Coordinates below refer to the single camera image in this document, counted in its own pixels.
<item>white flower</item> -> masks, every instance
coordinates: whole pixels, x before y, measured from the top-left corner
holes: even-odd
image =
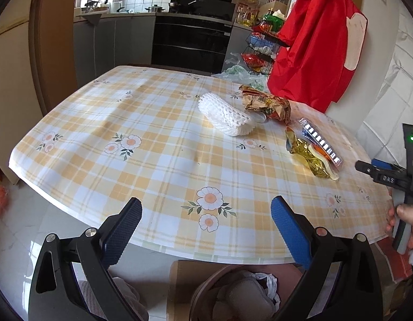
[[[55,147],[54,143],[48,143],[47,145],[45,145],[44,147],[44,152],[49,153],[51,150],[53,150],[53,148]]]
[[[213,187],[203,187],[197,192],[197,203],[202,206],[204,210],[215,210],[223,205],[223,194]]]
[[[255,148],[257,147],[257,142],[255,142],[255,140],[253,139],[244,139],[244,145],[251,148]]]
[[[122,139],[122,142],[120,142],[123,148],[127,150],[131,150],[133,148],[138,148],[139,145],[141,144],[141,138],[136,135],[129,135],[125,136]]]
[[[45,142],[52,141],[55,135],[56,133],[54,131],[51,131],[50,133],[47,133],[46,135],[44,135],[42,140]]]
[[[113,154],[116,153],[119,150],[119,145],[116,144],[115,142],[111,142],[110,144],[108,144],[107,146],[105,146],[105,153],[108,154]]]
[[[199,218],[199,226],[203,231],[205,229],[208,232],[216,231],[218,229],[218,218],[209,213],[205,213]]]
[[[328,193],[325,197],[327,199],[328,206],[332,206],[335,208],[338,202],[336,198],[334,197],[334,195],[332,195],[331,193]]]
[[[339,216],[346,216],[346,210],[342,206],[338,206]]]

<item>hand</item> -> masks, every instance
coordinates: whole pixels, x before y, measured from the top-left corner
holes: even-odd
[[[408,206],[406,204],[399,205],[396,208],[398,217],[404,222],[411,224],[411,235],[408,240],[407,248],[413,249],[413,206]],[[392,207],[388,210],[387,216],[388,224],[386,225],[386,233],[392,237],[393,227],[395,226],[395,208]]]

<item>white tile floor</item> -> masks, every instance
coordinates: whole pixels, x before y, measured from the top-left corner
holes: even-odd
[[[10,204],[0,218],[0,289],[24,319],[32,273],[48,233],[60,238],[79,236],[88,226],[43,199],[24,182],[9,185]],[[150,321],[164,321],[169,269],[178,257],[128,244],[112,276],[133,285],[145,300]],[[74,265],[79,280],[85,280],[80,264]]]

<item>plaid tablecloth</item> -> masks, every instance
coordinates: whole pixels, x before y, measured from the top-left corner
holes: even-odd
[[[131,243],[187,258],[279,263],[291,255],[272,222],[282,195],[333,235],[384,236],[389,196],[357,172],[368,161],[356,139],[327,116],[291,103],[344,159],[340,180],[320,179],[285,149],[285,126],[248,136],[217,131],[197,108],[215,92],[241,108],[238,85],[168,70],[120,66],[82,87],[15,147],[10,167],[60,209],[98,227],[130,197],[143,204]]]

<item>metal screw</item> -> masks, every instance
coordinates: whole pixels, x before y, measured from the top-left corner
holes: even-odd
[[[363,243],[364,241],[367,240],[367,238],[364,234],[360,233],[360,234],[357,234],[357,240]]]
[[[320,236],[320,237],[325,237],[327,235],[327,229],[323,228],[323,227],[318,227],[316,229],[316,233]]]
[[[49,234],[49,235],[46,237],[46,241],[47,241],[48,243],[51,243],[53,240],[55,240],[55,238],[56,238],[56,235],[55,235],[55,234]]]
[[[93,237],[96,234],[96,229],[95,228],[89,228],[84,233],[87,237]]]

